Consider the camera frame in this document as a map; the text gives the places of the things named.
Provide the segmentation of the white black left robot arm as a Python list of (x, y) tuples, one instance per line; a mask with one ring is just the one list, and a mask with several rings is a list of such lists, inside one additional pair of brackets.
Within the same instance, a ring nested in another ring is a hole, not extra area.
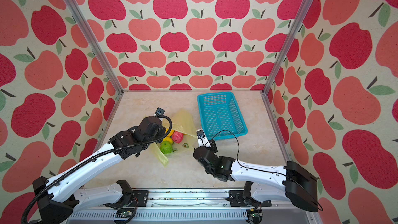
[[(166, 119), (169, 128), (162, 125)], [(32, 183), (35, 197), (22, 214), (21, 223), (28, 222), (34, 205), (38, 206), (42, 224), (60, 224), (73, 213), (97, 205), (109, 205), (116, 210), (127, 208), (136, 213), (138, 200), (126, 180), (104, 188), (84, 190), (81, 187), (107, 168), (147, 149), (152, 143), (160, 143), (172, 127), (168, 116), (156, 114), (146, 117), (140, 125), (120, 131), (91, 156), (70, 169), (49, 179), (40, 177)]]

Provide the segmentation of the pink toy fruit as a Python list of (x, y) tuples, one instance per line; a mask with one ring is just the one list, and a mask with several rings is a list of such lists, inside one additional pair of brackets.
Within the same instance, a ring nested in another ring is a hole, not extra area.
[(173, 139), (174, 143), (177, 143), (177, 144), (181, 143), (183, 141), (183, 138), (184, 138), (183, 133), (174, 131), (174, 133), (172, 135), (172, 139)]

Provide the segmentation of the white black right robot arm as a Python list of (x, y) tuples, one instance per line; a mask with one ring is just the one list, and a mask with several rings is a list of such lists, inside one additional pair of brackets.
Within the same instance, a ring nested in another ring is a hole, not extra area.
[(194, 149), (194, 159), (205, 172), (220, 181), (248, 183), (246, 194), (252, 205), (267, 201), (290, 201), (295, 207), (308, 211), (323, 211), (318, 202), (317, 178), (296, 162), (285, 166), (262, 166), (238, 159), (217, 156), (212, 145), (201, 144)]

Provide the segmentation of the green toy fruit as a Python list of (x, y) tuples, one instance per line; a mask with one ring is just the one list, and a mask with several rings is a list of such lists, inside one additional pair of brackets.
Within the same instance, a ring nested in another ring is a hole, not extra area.
[(160, 151), (163, 154), (169, 154), (173, 152), (173, 145), (169, 141), (163, 141), (160, 145)]

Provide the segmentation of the yellow translucent plastic bag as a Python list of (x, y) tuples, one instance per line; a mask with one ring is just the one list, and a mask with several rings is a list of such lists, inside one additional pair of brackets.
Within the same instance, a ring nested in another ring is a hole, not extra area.
[(171, 159), (179, 155), (192, 154), (198, 144), (194, 119), (186, 109), (180, 109), (172, 117), (171, 132), (160, 143), (149, 146), (149, 150), (166, 167)]

